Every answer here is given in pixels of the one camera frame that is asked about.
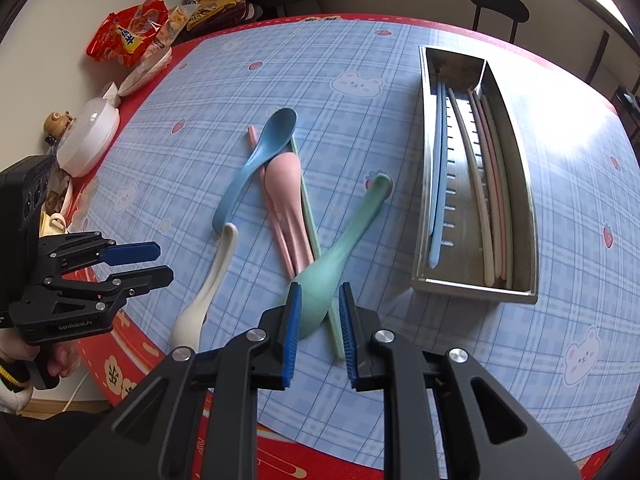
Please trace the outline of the left hand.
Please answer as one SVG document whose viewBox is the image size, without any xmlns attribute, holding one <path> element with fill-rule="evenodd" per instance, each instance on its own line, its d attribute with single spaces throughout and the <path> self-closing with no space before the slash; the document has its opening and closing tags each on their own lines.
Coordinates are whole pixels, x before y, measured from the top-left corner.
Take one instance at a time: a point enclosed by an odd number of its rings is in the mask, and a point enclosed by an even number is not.
<svg viewBox="0 0 640 480">
<path fill-rule="evenodd" d="M 0 353 L 4 362 L 33 361 L 40 353 L 40 348 L 26 344 L 14 328 L 2 328 Z M 51 376 L 67 377 L 73 374 L 78 364 L 76 340 L 64 341 L 52 346 L 52 354 L 48 361 L 48 373 Z"/>
</svg>

